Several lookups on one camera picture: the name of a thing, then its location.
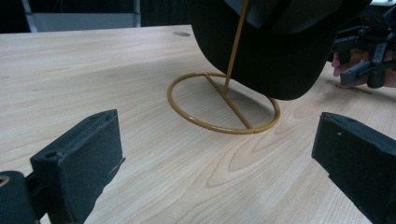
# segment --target black hat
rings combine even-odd
[[[187,0],[202,53],[229,65],[243,0]],[[339,27],[371,0],[250,0],[232,79],[266,96],[292,100],[318,79]]]

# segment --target gold wire stand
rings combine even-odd
[[[280,108],[279,108],[279,105],[277,104],[277,101],[275,99],[272,99],[272,98],[268,97],[268,99],[271,101],[272,105],[274,106],[274,110],[275,110],[274,118],[268,124],[265,124],[265,125],[263,125],[261,127],[255,128],[248,122],[248,120],[239,111],[239,109],[233,104],[233,102],[230,100],[230,98],[227,97],[227,92],[228,92],[228,89],[229,89],[231,74],[232,74],[232,71],[233,71],[233,62],[235,60],[236,51],[238,49],[239,37],[240,37],[241,32],[242,32],[242,27],[243,27],[243,24],[244,24],[244,20],[245,20],[247,11],[248,11],[248,0],[244,0],[244,5],[242,6],[242,12],[241,12],[241,16],[240,16],[239,22],[238,22],[238,27],[237,27],[237,30],[236,30],[235,40],[233,42],[233,51],[231,53],[231,59],[230,59],[230,63],[229,63],[229,66],[228,66],[227,75],[218,74],[218,73],[190,73],[190,74],[187,74],[187,75],[184,75],[182,77],[177,78],[168,87],[167,97],[168,97],[169,104],[176,110],[176,112],[181,117],[183,117],[186,120],[189,120],[190,122],[192,122],[192,123],[194,123],[196,125],[199,125],[199,126],[201,126],[203,128],[207,128],[209,130],[220,132],[220,133],[240,133],[240,134],[260,133],[260,132],[264,132],[264,131],[270,129],[271,127],[273,127],[277,123],[279,118],[280,118]],[[212,84],[212,86],[220,94],[220,96],[223,98],[223,100],[233,110],[235,115],[238,118],[240,118],[241,121],[245,124],[246,129],[224,128],[224,127],[220,127],[220,126],[217,126],[217,125],[206,123],[204,121],[201,121],[201,120],[196,119],[193,116],[189,115],[188,113],[183,111],[175,103],[175,100],[173,99],[173,96],[172,96],[172,91],[173,91],[173,88],[176,86],[176,84],[178,82],[184,80],[184,79],[187,79],[187,78],[201,77],[201,76],[206,77],[206,79]],[[213,81],[213,79],[211,77],[224,77],[225,78],[225,84],[224,84],[224,90],[223,91],[219,88],[219,86]]]

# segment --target metal ring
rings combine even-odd
[[[207,123],[207,122],[201,121],[201,120],[199,120],[199,119],[197,119],[197,118],[195,118],[195,117],[189,115],[188,113],[186,113],[185,111],[183,111],[183,110],[175,103],[175,100],[173,99],[173,96],[172,96],[172,91],[173,91],[173,88],[176,86],[176,84],[177,84],[178,82],[180,82],[180,81],[182,81],[182,80],[184,80],[184,79],[187,79],[187,78],[191,78],[191,77],[201,77],[201,76],[204,76],[204,77],[207,77],[207,76],[210,76],[210,77],[226,77],[226,76],[223,75],[223,74],[217,74],[217,73],[190,73],[190,74],[187,74],[187,75],[184,75],[184,76],[182,76],[182,77],[177,78],[177,79],[176,79],[175,81],[173,81],[173,82],[169,85],[169,87],[168,87],[168,92],[167,92],[168,102],[169,102],[169,104],[176,110],[176,112],[177,112],[181,117],[183,117],[184,119],[186,119],[186,120],[188,120],[188,121],[190,121],[190,122],[192,122],[192,123],[194,123],[194,124],[196,124],[196,125],[198,125],[198,126],[201,126],[201,127],[203,127],[203,128],[206,128],[206,129],[209,129],[209,130],[212,130],[212,131],[215,131],[215,132],[220,132],[220,133],[238,133],[238,134],[261,133],[261,132],[263,132],[263,131],[266,131],[266,130],[272,128],[272,127],[277,123],[277,121],[279,120],[279,118],[280,118],[280,108],[279,108],[279,105],[278,105],[278,103],[277,103],[277,101],[276,101],[275,99],[270,98],[270,97],[267,97],[267,98],[270,100],[270,102],[271,102],[272,105],[274,106],[274,110],[275,110],[274,118],[273,118],[273,120],[271,120],[268,124],[265,124],[265,125],[263,125],[263,126],[261,126],[261,127],[258,127],[258,128],[254,128],[254,127],[250,127],[250,128],[247,127],[246,129],[225,128],[225,127],[220,127],[220,126],[217,126],[217,125],[209,124],[209,123]],[[220,95],[223,97],[223,99],[226,100],[226,102],[227,102],[228,97],[225,96],[225,95],[223,95],[223,94],[221,94],[220,92],[219,92],[219,94],[220,94]]]

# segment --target light wood surface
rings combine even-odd
[[[340,90],[326,64],[309,93],[279,102],[274,128],[234,135],[195,126],[167,102],[174,79],[205,71],[217,72],[190,26],[0,35],[0,170],[28,175],[40,149],[89,115],[118,109],[126,161],[86,223],[369,223],[311,150],[323,111],[396,138],[395,89]],[[264,96],[230,87],[247,117],[270,119]],[[174,95],[201,119],[239,125],[204,79]]]

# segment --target vertical metal rod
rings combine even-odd
[[[233,51],[231,52],[231,59],[228,65],[227,76],[225,78],[224,91],[223,91],[224,95],[227,95],[228,86],[230,85],[230,78],[233,72],[233,63],[235,61],[236,51],[238,50],[239,37],[241,36],[242,33],[242,27],[244,25],[247,12],[248,12],[248,0],[244,0],[244,5],[242,5],[241,16],[239,17],[238,27],[236,29],[235,40],[233,41]]]

